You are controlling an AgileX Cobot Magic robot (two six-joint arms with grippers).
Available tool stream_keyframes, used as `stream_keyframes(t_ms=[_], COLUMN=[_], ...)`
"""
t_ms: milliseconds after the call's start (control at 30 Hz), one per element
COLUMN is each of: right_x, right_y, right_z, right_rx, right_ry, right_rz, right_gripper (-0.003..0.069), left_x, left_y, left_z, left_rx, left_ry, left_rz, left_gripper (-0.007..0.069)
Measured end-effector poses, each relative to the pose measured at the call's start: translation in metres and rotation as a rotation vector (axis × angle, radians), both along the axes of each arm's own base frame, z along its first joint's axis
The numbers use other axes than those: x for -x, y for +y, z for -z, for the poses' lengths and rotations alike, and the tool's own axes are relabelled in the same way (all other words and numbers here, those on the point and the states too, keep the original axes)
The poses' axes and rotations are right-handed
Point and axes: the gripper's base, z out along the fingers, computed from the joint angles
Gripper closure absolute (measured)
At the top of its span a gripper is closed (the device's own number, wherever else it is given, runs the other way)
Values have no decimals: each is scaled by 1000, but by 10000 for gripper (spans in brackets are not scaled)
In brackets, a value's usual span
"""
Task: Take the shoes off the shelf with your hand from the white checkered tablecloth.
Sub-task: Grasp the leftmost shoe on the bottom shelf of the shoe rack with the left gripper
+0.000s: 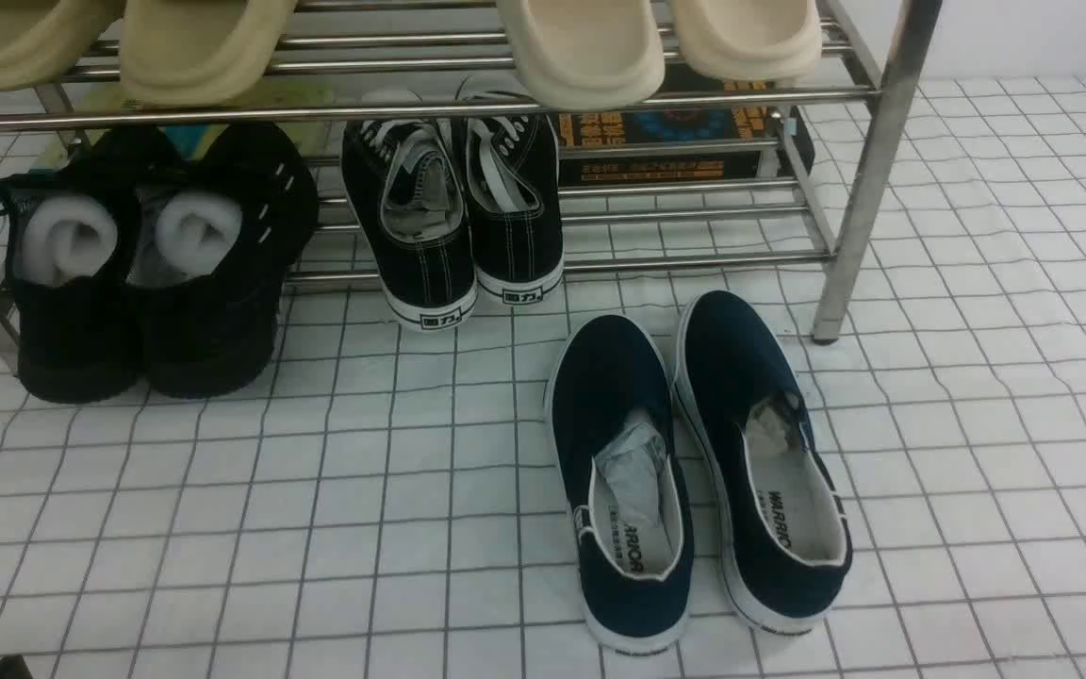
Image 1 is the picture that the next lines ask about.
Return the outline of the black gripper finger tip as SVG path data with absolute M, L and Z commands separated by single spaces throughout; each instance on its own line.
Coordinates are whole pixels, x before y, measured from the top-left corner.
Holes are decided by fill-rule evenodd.
M 33 672 L 21 654 L 0 658 L 0 679 L 33 679 Z

